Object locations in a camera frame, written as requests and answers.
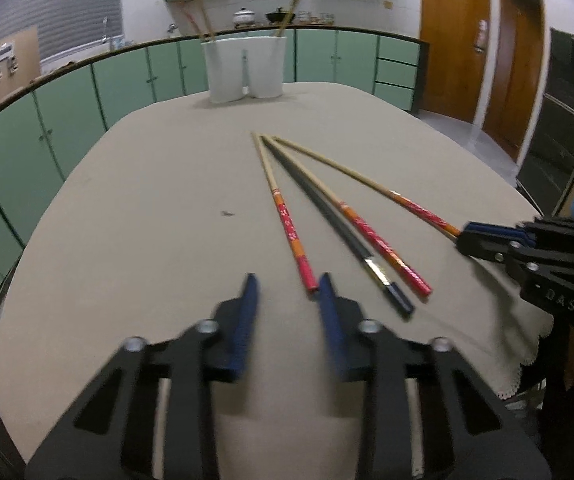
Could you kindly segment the chrome kitchen faucet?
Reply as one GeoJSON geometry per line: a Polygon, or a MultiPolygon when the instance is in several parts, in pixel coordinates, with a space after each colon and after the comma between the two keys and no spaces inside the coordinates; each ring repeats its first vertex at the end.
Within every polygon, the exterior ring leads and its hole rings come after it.
{"type": "Polygon", "coordinates": [[[109,32],[109,22],[110,18],[105,16],[102,19],[102,35],[101,35],[101,44],[106,44],[108,40],[110,40],[109,32]]]}

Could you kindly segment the grey window blind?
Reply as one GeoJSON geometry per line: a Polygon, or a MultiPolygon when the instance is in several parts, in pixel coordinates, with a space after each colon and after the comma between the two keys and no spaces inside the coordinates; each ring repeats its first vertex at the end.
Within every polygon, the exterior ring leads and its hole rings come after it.
{"type": "Polygon", "coordinates": [[[121,0],[0,0],[0,40],[35,26],[40,57],[49,58],[99,42],[105,16],[110,39],[121,36],[121,0]]]}

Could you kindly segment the black wok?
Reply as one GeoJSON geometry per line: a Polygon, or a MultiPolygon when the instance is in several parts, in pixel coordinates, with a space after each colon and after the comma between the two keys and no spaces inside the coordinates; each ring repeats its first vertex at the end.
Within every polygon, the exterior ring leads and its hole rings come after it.
{"type": "MultiPolygon", "coordinates": [[[[273,12],[268,12],[265,14],[266,20],[268,21],[268,24],[270,24],[270,26],[279,26],[280,22],[282,21],[282,19],[284,18],[286,12],[288,10],[284,9],[284,8],[278,8],[273,12]]],[[[293,23],[293,20],[296,18],[296,14],[293,14],[293,17],[291,19],[291,23],[293,23]]]]}

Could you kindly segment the red orange chopstick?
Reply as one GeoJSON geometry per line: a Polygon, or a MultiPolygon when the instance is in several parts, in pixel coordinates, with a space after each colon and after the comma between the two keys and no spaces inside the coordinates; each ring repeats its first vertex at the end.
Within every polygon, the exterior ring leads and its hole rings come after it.
{"type": "Polygon", "coordinates": [[[302,162],[299,162],[294,156],[287,153],[284,148],[278,145],[278,142],[269,136],[263,136],[263,140],[268,142],[270,148],[274,148],[278,154],[285,156],[288,162],[292,162],[296,166],[296,170],[303,174],[308,179],[308,182],[321,192],[327,200],[334,205],[334,208],[342,214],[342,216],[349,220],[349,222],[357,228],[360,235],[380,253],[382,258],[387,260],[387,263],[398,272],[398,275],[405,281],[405,283],[413,289],[416,294],[422,298],[427,299],[433,292],[432,287],[417,273],[407,262],[391,247],[391,245],[380,236],[350,205],[345,203],[325,182],[319,179],[315,174],[306,168],[302,162]]]}
{"type": "Polygon", "coordinates": [[[381,195],[386,196],[389,200],[393,200],[394,203],[402,206],[414,214],[416,217],[421,218],[421,220],[424,220],[424,222],[429,223],[430,226],[433,226],[435,229],[439,230],[451,240],[456,240],[456,238],[459,236],[460,229],[456,228],[456,226],[453,226],[450,222],[447,222],[437,214],[434,214],[429,209],[418,205],[404,195],[390,190],[390,188],[387,188],[383,184],[380,184],[375,180],[364,176],[364,174],[360,174],[358,171],[348,166],[344,166],[340,164],[340,162],[336,162],[335,160],[326,157],[323,154],[317,153],[316,151],[312,151],[301,144],[297,144],[296,142],[281,138],[280,136],[273,136],[273,139],[282,146],[285,146],[286,148],[292,148],[293,150],[308,156],[309,158],[315,159],[326,166],[334,168],[335,170],[342,172],[342,174],[346,174],[353,180],[357,180],[361,184],[368,186],[368,188],[371,188],[381,195]]]}
{"type": "Polygon", "coordinates": [[[252,132],[251,136],[255,148],[258,151],[261,166],[263,168],[268,187],[270,188],[270,194],[272,194],[272,199],[275,204],[282,228],[284,229],[294,262],[298,268],[302,285],[308,296],[313,296],[318,291],[316,277],[311,267],[311,263],[308,261],[308,257],[306,256],[306,252],[298,232],[296,232],[296,226],[293,223],[284,196],[282,196],[281,190],[275,179],[273,168],[270,166],[270,160],[268,159],[266,149],[264,148],[262,136],[256,132],[252,132]]]}

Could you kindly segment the beige tablecloth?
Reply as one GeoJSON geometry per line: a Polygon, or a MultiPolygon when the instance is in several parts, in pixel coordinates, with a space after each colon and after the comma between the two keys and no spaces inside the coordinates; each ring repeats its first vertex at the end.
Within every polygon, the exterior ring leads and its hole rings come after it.
{"type": "Polygon", "coordinates": [[[340,84],[289,84],[278,100],[224,106],[196,94],[129,114],[40,218],[2,309],[0,414],[23,457],[127,337],[174,338],[254,274],[247,370],[213,388],[222,475],[354,476],[362,388],[331,370],[255,133],[305,145],[454,226],[534,218],[511,184],[447,136],[340,84]]]}

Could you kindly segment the black chopstick gold band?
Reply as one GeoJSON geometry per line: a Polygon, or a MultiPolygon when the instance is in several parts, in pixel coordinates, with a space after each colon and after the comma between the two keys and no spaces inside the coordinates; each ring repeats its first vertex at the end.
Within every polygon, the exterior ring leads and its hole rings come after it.
{"type": "Polygon", "coordinates": [[[327,220],[329,225],[342,239],[353,256],[362,264],[366,273],[375,281],[376,285],[383,292],[383,295],[390,302],[392,308],[401,315],[404,320],[409,320],[415,312],[415,306],[407,298],[404,292],[393,283],[387,274],[381,269],[381,266],[375,262],[372,253],[351,231],[344,220],[332,209],[329,203],[323,198],[321,192],[316,190],[313,182],[304,172],[296,168],[294,162],[290,162],[287,155],[279,148],[274,148],[267,136],[261,136],[261,141],[275,156],[281,166],[290,174],[293,180],[300,186],[301,190],[308,196],[311,202],[316,206],[320,214],[327,220]]]}

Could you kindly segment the black cabinet at right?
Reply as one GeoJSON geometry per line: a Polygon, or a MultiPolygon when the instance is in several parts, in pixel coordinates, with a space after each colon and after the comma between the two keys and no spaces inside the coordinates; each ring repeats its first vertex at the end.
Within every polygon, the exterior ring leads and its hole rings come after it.
{"type": "Polygon", "coordinates": [[[574,35],[550,31],[540,114],[518,171],[518,191],[542,214],[553,214],[574,177],[574,35]]]}

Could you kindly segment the white two-compartment utensil holder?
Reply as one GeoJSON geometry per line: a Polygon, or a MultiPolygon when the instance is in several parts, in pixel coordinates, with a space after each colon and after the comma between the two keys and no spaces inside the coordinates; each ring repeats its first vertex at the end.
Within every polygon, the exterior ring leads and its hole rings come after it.
{"type": "Polygon", "coordinates": [[[225,38],[202,44],[210,101],[245,96],[276,99],[283,93],[287,39],[276,36],[225,38]]]}

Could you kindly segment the brown wooden door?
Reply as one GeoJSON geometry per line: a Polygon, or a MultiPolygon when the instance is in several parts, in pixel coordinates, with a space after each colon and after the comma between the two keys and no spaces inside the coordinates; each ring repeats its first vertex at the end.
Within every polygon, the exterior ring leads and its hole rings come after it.
{"type": "Polygon", "coordinates": [[[429,45],[424,110],[473,121],[489,19],[490,0],[421,0],[420,39],[429,45]]]}

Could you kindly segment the green lower kitchen cabinets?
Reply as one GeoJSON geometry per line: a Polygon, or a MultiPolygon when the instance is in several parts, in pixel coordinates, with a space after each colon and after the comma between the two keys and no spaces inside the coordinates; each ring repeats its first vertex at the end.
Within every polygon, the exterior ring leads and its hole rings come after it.
{"type": "MultiPolygon", "coordinates": [[[[284,78],[335,82],[417,113],[429,47],[390,32],[294,26],[284,78]]],[[[66,178],[120,119],[205,92],[197,37],[157,40],[57,70],[0,104],[0,296],[37,223],[66,178]]]]}

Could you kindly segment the wooden chopstick in holder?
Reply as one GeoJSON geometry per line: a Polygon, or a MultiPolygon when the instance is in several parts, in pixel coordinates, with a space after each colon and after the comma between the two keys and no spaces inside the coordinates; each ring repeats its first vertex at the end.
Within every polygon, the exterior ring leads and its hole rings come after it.
{"type": "Polygon", "coordinates": [[[296,12],[296,8],[301,0],[292,0],[289,6],[289,10],[286,12],[284,18],[280,22],[278,29],[275,32],[275,37],[280,38],[284,33],[286,27],[291,23],[291,19],[293,17],[294,12],[296,12]]]}

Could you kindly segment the white cooking pot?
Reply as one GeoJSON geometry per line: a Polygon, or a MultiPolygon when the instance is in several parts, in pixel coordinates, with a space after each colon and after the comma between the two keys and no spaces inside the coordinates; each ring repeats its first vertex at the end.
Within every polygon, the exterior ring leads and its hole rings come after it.
{"type": "Polygon", "coordinates": [[[250,9],[241,8],[232,14],[232,24],[236,29],[249,28],[255,25],[255,12],[250,9]]]}

